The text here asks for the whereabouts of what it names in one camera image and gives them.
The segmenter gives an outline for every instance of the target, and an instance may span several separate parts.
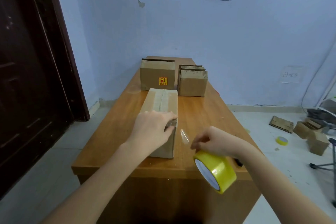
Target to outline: piece of clear tape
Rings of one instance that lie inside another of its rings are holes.
[[[182,142],[184,144],[189,143],[189,137],[187,136],[187,133],[183,129],[181,129],[181,137],[182,137]]]

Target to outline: wooden table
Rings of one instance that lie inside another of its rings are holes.
[[[179,64],[195,65],[189,58],[159,58],[175,60],[175,87]],[[140,90],[138,70],[73,163],[81,184],[128,138],[147,93]],[[210,125],[257,147],[210,83],[205,97],[179,96],[174,159],[146,158],[115,193],[98,223],[242,223],[260,196],[245,167],[229,159],[237,181],[220,195],[197,170],[194,151],[182,143],[181,129],[194,138]]]

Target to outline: fragile label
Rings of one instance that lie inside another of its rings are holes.
[[[159,85],[168,85],[167,77],[159,77]]]

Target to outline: person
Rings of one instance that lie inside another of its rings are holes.
[[[166,130],[165,127],[175,118],[177,116],[172,112],[140,113],[126,142],[52,211],[43,223],[96,223],[107,203],[132,171],[168,140],[174,127],[170,126]],[[258,149],[243,139],[209,127],[195,137],[191,149],[240,159],[281,223],[333,223]]]

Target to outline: person's left hand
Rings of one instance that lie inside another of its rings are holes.
[[[126,143],[134,144],[147,157],[168,141],[175,127],[170,126],[166,131],[165,127],[172,119],[177,119],[177,115],[173,112],[146,111],[139,113],[132,134]]]

